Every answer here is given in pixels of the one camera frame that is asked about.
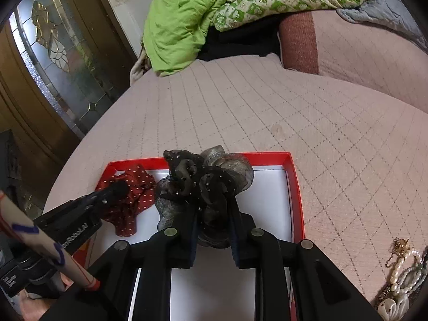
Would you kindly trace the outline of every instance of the silver bolt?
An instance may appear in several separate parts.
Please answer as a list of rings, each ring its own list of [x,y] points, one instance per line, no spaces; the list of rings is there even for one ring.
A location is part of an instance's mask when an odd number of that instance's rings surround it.
[[[265,233],[264,230],[261,228],[251,229],[251,234],[255,237],[261,237],[264,233]]]
[[[167,228],[163,231],[163,233],[167,236],[167,237],[173,237],[174,235],[177,234],[177,229],[175,228]]]
[[[125,240],[119,240],[114,243],[114,248],[118,251],[124,250],[128,246],[128,242]]]
[[[311,240],[302,240],[300,245],[302,245],[302,247],[306,250],[310,250],[311,248],[314,247],[314,243]]]

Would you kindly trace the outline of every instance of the black cloth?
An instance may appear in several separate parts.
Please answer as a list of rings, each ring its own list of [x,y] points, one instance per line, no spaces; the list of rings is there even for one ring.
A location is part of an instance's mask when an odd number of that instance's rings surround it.
[[[281,57],[277,33],[284,17],[284,14],[275,14],[224,32],[210,26],[198,59],[209,61],[234,55],[266,56],[269,53]]]

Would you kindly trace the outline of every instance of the red fabric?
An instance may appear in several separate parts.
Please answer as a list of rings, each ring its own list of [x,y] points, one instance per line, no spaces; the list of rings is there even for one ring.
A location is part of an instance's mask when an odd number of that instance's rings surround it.
[[[141,165],[134,165],[122,175],[115,175],[106,180],[101,179],[97,190],[104,189],[110,183],[118,180],[125,180],[130,191],[124,200],[106,210],[103,219],[114,224],[116,235],[129,237],[136,233],[136,216],[155,202],[156,182]]]

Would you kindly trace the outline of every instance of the brown fabric strip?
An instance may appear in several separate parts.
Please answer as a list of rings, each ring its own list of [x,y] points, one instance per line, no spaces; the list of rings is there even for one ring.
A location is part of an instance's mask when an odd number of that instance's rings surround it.
[[[312,12],[290,13],[280,23],[282,66],[318,74],[318,50]]]

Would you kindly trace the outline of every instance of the gray blanket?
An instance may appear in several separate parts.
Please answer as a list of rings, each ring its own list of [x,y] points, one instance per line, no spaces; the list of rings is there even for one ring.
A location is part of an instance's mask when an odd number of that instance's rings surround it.
[[[428,52],[427,40],[401,0],[366,0],[358,8],[339,8],[337,13],[351,23],[371,22],[383,25]]]

